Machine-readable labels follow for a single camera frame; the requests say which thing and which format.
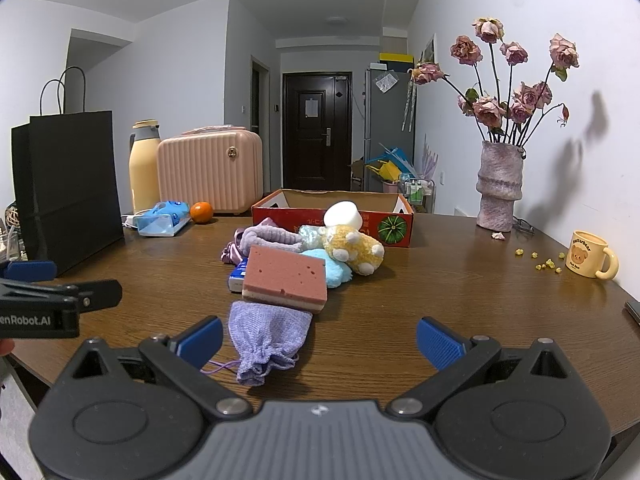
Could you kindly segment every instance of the bear illustration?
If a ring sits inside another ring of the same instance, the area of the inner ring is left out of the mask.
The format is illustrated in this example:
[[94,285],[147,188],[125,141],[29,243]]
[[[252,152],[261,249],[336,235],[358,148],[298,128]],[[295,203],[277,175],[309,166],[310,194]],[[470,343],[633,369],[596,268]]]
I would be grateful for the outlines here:
[[583,249],[580,246],[574,245],[571,247],[571,261],[574,264],[580,265],[589,256],[589,251]]

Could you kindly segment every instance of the gray textured vase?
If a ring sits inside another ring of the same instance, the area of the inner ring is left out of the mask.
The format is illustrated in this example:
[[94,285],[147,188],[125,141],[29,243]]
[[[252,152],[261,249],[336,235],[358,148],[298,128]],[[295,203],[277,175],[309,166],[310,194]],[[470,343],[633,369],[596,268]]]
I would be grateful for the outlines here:
[[482,143],[476,189],[482,194],[478,221],[491,231],[511,231],[513,203],[522,198],[523,149],[504,142]]

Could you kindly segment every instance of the refrigerator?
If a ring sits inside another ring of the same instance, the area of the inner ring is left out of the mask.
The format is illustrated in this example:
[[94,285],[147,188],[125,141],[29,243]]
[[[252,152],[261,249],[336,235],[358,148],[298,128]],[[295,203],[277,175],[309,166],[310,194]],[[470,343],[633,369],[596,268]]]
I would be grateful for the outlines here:
[[[380,146],[388,149],[401,148],[410,163],[414,163],[415,125],[409,131],[409,121],[402,130],[404,105],[410,75],[395,72],[398,82],[386,92],[376,86],[376,78],[385,74],[385,70],[368,69],[365,82],[365,125],[364,125],[364,161],[385,153]],[[382,193],[382,183],[372,171],[365,168],[362,183],[363,191]]]

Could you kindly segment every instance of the orange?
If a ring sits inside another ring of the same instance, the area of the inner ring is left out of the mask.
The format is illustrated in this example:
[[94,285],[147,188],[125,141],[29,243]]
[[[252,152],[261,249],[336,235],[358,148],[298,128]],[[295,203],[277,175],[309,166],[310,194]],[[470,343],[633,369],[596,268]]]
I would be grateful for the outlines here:
[[213,218],[213,208],[209,202],[196,202],[189,209],[189,214],[196,224],[206,224]]

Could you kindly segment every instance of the green pumpkin print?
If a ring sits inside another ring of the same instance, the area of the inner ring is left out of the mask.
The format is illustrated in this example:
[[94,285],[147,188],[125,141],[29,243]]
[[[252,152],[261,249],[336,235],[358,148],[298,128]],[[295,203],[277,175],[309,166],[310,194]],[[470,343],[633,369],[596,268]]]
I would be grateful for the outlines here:
[[406,235],[406,221],[398,215],[388,216],[378,225],[378,234],[385,244],[397,244]]

